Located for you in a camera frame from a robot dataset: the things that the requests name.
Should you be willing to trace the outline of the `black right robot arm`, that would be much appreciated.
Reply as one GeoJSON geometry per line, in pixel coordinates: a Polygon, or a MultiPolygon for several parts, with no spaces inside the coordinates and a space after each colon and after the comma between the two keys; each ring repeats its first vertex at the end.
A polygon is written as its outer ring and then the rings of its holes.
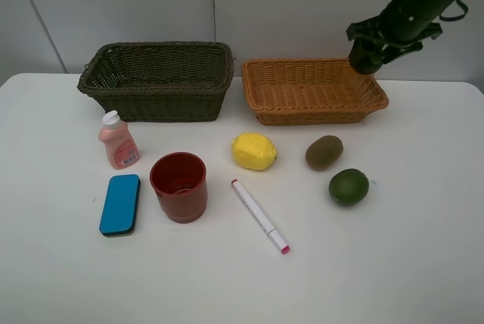
{"type": "Polygon", "coordinates": [[[425,39],[437,39],[442,28],[436,18],[455,22],[467,12],[461,0],[391,0],[376,17],[349,25],[349,63],[357,73],[374,74],[395,59],[420,51],[425,39]]]}

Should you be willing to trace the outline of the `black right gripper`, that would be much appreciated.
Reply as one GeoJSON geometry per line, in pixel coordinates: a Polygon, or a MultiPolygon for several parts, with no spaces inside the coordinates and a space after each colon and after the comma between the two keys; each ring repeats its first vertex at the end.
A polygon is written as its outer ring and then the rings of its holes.
{"type": "Polygon", "coordinates": [[[436,39],[442,29],[435,19],[455,22],[464,19],[468,11],[461,0],[391,0],[376,17],[349,25],[346,34],[354,40],[349,63],[357,73],[374,73],[373,42],[379,44],[381,68],[421,51],[421,40],[436,39]]]}

